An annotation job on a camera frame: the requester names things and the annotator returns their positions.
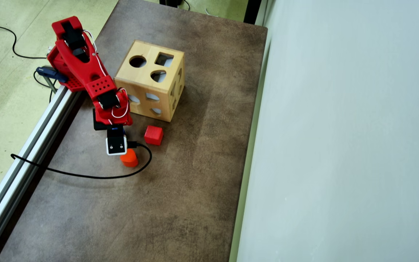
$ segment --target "wooden shape sorter box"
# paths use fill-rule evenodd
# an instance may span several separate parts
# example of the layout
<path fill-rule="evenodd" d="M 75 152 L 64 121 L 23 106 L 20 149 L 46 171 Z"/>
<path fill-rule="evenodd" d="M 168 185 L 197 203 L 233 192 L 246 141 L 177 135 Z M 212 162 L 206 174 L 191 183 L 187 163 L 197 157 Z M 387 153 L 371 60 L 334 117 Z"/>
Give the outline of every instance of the wooden shape sorter box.
<path fill-rule="evenodd" d="M 185 86 L 184 53 L 135 40 L 114 81 L 130 112 L 170 122 Z"/>

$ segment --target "circular hole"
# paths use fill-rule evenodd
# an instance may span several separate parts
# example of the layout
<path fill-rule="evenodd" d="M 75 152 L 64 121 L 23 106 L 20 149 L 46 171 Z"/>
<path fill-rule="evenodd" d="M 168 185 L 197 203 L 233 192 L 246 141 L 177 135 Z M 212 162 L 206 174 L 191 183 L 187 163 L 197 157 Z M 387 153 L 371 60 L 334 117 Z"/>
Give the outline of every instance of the circular hole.
<path fill-rule="evenodd" d="M 93 74 L 92 76 L 90 76 L 91 81 L 95 81 L 97 79 L 100 79 L 100 76 L 98 76 L 97 74 Z"/>
<path fill-rule="evenodd" d="M 134 95 L 127 95 L 128 99 L 131 101 L 132 104 L 134 105 L 138 105 L 140 104 L 140 99 L 138 99 L 138 97 L 134 96 Z"/>
<path fill-rule="evenodd" d="M 135 68 L 139 68 L 145 66 L 147 60 L 141 55 L 136 55 L 130 58 L 128 63 Z"/>
<path fill-rule="evenodd" d="M 147 95 L 147 100 L 148 101 L 152 101 L 152 102 L 159 102 L 159 97 L 157 95 L 153 95 L 150 93 L 146 93 Z"/>
<path fill-rule="evenodd" d="M 159 108 L 150 108 L 150 111 L 155 114 L 156 116 L 160 116 L 161 115 L 161 109 Z"/>
<path fill-rule="evenodd" d="M 151 73 L 151 79 L 153 79 L 155 82 L 158 82 L 158 83 L 161 83 L 162 81 L 164 81 L 165 77 L 166 77 L 166 71 L 164 70 L 153 71 Z"/>

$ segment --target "robotic arm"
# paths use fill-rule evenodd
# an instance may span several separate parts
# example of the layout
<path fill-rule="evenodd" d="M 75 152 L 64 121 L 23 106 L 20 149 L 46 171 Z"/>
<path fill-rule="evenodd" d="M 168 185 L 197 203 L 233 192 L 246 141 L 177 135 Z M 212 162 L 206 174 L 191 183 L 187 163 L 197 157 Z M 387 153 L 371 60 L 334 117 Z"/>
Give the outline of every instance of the robotic arm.
<path fill-rule="evenodd" d="M 72 92 L 87 91 L 95 106 L 95 129 L 108 130 L 108 155 L 126 154 L 123 126 L 131 125 L 132 118 L 125 89 L 117 89 L 98 56 L 95 42 L 91 43 L 88 31 L 83 30 L 76 16 L 55 22 L 52 27 L 57 40 L 48 54 L 48 61 L 67 79 L 60 83 Z"/>

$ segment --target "table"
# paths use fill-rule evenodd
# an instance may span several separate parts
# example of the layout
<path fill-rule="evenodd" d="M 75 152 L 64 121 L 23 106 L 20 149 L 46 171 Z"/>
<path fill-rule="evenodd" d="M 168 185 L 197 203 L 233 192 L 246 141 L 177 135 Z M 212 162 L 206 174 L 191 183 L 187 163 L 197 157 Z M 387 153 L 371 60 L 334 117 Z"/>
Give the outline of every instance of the table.
<path fill-rule="evenodd" d="M 133 114 L 129 140 L 164 129 L 153 161 L 126 179 L 45 172 L 0 261 L 226 261 L 267 29 L 141 0 L 121 0 L 96 40 L 114 75 L 133 40 L 185 52 L 186 87 L 171 123 Z M 128 174 L 107 156 L 83 101 L 50 166 Z M 148 155 L 137 154 L 143 164 Z"/>

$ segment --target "floor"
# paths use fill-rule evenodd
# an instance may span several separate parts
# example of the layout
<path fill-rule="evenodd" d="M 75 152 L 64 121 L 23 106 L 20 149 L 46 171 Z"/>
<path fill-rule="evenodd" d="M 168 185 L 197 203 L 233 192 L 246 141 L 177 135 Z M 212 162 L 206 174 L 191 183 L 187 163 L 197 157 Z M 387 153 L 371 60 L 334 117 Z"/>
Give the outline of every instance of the floor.
<path fill-rule="evenodd" d="M 187 0 L 191 11 L 232 20 L 243 20 L 247 0 Z M 0 0 L 0 26 L 17 35 L 16 51 L 26 56 L 45 56 L 54 45 L 51 23 L 76 15 L 83 27 L 97 35 L 117 0 Z M 183 2 L 179 8 L 188 9 Z M 41 59 L 20 58 L 12 53 L 13 36 L 0 29 L 0 181 L 48 105 L 50 89 L 33 79 Z"/>

